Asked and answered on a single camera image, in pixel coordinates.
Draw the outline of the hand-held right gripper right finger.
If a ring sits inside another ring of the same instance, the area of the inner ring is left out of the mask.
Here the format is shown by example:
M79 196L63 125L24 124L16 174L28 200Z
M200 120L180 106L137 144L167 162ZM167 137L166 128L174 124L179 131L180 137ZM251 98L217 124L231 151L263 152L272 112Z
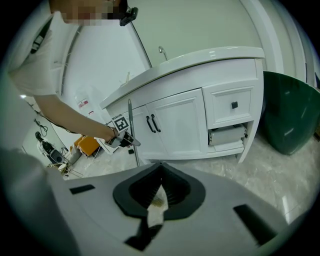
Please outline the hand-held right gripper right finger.
M237 182L179 164L171 166L198 179L205 187L205 199L188 218L166 220L143 251L145 256L250 256L260 246L234 211L241 205L277 234L288 227L275 207Z

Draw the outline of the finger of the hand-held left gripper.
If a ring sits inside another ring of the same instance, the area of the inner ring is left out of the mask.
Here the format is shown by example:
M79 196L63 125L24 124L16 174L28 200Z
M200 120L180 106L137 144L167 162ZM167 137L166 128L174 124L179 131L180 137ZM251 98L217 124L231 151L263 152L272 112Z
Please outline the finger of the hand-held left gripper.
M122 140L121 140L121 146L124 147L129 147L129 146L137 146L139 147L141 143L131 134L125 133Z

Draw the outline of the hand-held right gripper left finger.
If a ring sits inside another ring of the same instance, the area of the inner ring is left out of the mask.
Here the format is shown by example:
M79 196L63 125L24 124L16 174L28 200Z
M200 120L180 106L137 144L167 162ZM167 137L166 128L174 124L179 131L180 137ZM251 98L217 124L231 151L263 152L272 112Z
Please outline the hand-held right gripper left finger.
M147 224L158 168L64 181L65 215L81 256L160 256Z

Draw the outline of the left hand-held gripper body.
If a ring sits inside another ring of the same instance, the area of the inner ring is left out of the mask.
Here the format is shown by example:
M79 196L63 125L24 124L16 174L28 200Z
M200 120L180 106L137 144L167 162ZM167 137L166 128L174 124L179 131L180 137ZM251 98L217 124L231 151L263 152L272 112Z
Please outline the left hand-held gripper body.
M112 148L130 146L130 141L128 141L130 134L127 132L130 125L123 115L113 117L106 126L114 132L113 138L109 142L105 142L106 145Z

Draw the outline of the person's left forearm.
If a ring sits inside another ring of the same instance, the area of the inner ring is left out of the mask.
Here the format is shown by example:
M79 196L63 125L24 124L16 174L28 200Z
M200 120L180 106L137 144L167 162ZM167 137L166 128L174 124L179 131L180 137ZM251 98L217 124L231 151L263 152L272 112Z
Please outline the person's left forearm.
M107 143L118 133L102 123L92 120L62 102L56 95L33 97L41 113L56 126L89 137L105 140Z

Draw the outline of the orange case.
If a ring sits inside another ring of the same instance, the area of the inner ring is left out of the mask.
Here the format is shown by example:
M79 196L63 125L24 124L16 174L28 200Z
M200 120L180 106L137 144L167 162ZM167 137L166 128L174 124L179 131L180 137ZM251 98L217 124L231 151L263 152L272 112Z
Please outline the orange case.
M74 145L86 157L90 157L100 147L100 144L97 142L97 140L90 136L82 136L78 138L74 142Z

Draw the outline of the white vanity cabinet with sink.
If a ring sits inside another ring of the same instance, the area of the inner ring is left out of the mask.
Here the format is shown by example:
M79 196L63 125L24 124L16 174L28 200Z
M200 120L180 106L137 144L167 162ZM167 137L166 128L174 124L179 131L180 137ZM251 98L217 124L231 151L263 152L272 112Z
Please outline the white vanity cabinet with sink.
M246 158L263 105L264 51L224 46L187 53L124 83L101 103L111 118L132 120L144 160ZM241 140L208 145L208 130L243 124Z

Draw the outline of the grey plastic box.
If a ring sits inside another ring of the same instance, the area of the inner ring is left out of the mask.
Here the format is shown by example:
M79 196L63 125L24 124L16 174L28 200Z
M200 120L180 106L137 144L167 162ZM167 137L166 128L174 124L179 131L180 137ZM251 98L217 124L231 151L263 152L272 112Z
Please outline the grey plastic box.
M234 143L245 137L247 128L243 124L235 124L208 130L208 145L217 146Z

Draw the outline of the person's white shirt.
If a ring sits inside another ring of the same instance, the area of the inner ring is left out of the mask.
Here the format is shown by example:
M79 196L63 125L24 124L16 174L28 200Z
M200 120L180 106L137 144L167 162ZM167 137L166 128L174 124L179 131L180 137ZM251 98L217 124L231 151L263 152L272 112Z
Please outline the person's white shirt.
M0 194L4 225L23 255L80 256L75 238L57 205L45 167L21 151L27 109L13 89L33 98L54 95L51 84L52 12L36 9L17 32L8 50L0 96Z

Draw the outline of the green and white bathtub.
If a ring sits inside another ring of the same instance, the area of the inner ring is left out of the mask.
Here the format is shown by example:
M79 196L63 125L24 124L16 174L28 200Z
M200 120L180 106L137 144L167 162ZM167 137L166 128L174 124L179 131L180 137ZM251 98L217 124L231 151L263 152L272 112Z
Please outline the green and white bathtub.
M269 144L283 155L300 150L320 125L320 91L294 77L263 72L262 124Z

